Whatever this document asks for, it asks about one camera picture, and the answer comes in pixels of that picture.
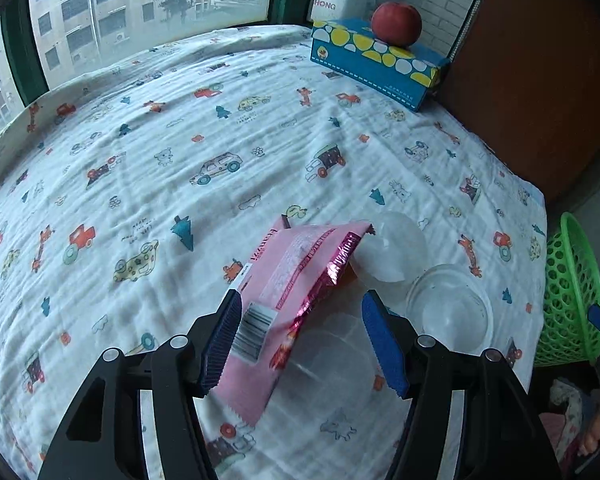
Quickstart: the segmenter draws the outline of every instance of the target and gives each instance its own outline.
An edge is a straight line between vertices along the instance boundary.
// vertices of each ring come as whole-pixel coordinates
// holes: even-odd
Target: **blue box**
[[[314,22],[311,60],[348,75],[417,112],[449,60],[419,43],[408,50],[378,40],[369,22]]]

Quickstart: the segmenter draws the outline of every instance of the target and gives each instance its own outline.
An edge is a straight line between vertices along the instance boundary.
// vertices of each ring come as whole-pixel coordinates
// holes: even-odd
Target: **silver screw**
[[[423,348],[432,348],[436,344],[436,340],[425,334],[418,337],[418,344]]]
[[[108,350],[104,351],[104,354],[102,354],[102,358],[107,363],[110,363],[111,361],[114,361],[115,359],[117,359],[119,355],[120,355],[120,352],[118,352],[117,349],[109,348]]]
[[[177,335],[169,342],[169,344],[171,345],[171,348],[182,348],[183,346],[186,346],[188,342],[187,336]]]
[[[495,348],[489,348],[484,355],[492,363],[497,363],[500,359],[502,359],[502,354]]]

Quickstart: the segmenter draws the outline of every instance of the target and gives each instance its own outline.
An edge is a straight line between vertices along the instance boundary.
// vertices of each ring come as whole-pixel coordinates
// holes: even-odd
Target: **green plastic basket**
[[[545,272],[544,326],[534,365],[593,362],[600,355],[600,332],[587,320],[587,309],[600,306],[600,272],[571,213],[562,214],[560,230],[547,240]]]

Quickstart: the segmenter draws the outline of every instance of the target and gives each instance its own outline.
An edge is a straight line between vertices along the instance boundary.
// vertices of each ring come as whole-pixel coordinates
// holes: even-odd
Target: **building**
[[[169,40],[199,32],[210,0],[186,19],[168,20],[153,0],[29,0],[33,32],[49,88]]]

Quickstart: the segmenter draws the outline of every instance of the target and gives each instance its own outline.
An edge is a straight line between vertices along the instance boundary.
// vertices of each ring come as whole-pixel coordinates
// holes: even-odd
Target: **yellow dot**
[[[395,65],[395,56],[393,54],[382,54],[382,62],[387,66]]]
[[[362,55],[364,57],[368,57],[369,59],[373,59],[378,63],[382,63],[382,57],[375,50],[367,50],[366,52],[363,52]]]
[[[334,28],[331,32],[331,42],[337,46],[343,46],[347,44],[351,35],[345,30],[341,28]]]
[[[353,35],[353,43],[360,50],[369,50],[371,46],[374,44],[373,38],[368,38],[363,36],[362,34],[354,34]]]
[[[412,59],[415,57],[408,50],[404,50],[403,48],[398,48],[396,46],[390,46],[389,52],[391,52],[395,57],[401,57],[403,59]]]
[[[422,72],[414,72],[413,74],[411,74],[411,79],[413,79],[417,83],[420,83],[426,88],[429,88],[431,86],[431,79],[425,76]]]

